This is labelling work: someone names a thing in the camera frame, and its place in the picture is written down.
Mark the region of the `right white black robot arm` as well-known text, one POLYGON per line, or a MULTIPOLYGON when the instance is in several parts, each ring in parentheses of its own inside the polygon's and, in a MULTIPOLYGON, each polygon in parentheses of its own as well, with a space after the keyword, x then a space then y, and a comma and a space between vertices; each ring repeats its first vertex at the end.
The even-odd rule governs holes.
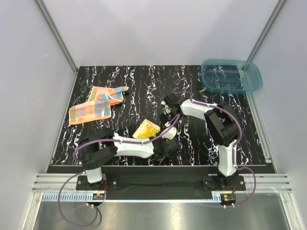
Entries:
POLYGON ((176 115, 192 116, 206 122, 215 145, 218 146, 218 173, 208 179, 203 177, 203 185, 209 191, 228 190, 238 178, 236 147, 242 139, 242 128, 233 110, 227 103, 203 103, 192 98, 179 98, 170 94, 161 102, 163 114, 161 123, 172 123, 176 115))

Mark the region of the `yellow crocodile towel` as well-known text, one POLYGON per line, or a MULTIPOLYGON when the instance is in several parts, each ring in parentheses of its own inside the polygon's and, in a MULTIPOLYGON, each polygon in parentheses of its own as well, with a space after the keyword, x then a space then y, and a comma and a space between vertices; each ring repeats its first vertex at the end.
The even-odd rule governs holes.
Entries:
POLYGON ((155 135, 160 131, 160 127, 155 123, 145 119, 137 128, 137 130, 132 135, 135 139, 146 139, 150 137, 155 137, 155 135))

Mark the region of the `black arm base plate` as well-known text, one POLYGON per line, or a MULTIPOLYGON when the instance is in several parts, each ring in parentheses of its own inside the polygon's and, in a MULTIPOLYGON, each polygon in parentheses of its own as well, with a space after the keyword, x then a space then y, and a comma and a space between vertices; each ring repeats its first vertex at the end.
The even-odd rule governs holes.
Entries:
POLYGON ((111 200, 202 200, 211 198, 214 192, 244 192, 244 177, 239 175, 234 186, 225 190, 207 190, 206 179, 216 176, 216 166, 103 166, 103 181, 87 182, 86 176, 78 176, 79 191, 106 191, 111 200))

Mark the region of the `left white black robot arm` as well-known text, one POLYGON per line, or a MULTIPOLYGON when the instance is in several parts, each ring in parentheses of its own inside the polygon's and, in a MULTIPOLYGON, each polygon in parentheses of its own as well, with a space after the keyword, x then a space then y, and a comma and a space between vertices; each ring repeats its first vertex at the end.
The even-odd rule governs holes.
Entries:
POLYGON ((180 151, 176 138, 167 139, 160 135, 145 139, 126 138, 106 128, 80 139, 73 157, 81 163, 87 184, 97 190, 104 183, 102 166, 114 157, 132 156, 162 161, 176 157, 180 151))

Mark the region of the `orange blue patterned towel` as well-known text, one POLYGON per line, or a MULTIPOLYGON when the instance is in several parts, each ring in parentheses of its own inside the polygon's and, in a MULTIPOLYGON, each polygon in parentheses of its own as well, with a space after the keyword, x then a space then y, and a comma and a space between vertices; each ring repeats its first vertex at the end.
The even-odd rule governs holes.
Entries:
POLYGON ((91 89, 88 101, 69 109, 69 124, 79 125, 109 119, 111 117, 111 107, 123 102, 123 93, 128 89, 128 86, 116 88, 94 86, 91 89))

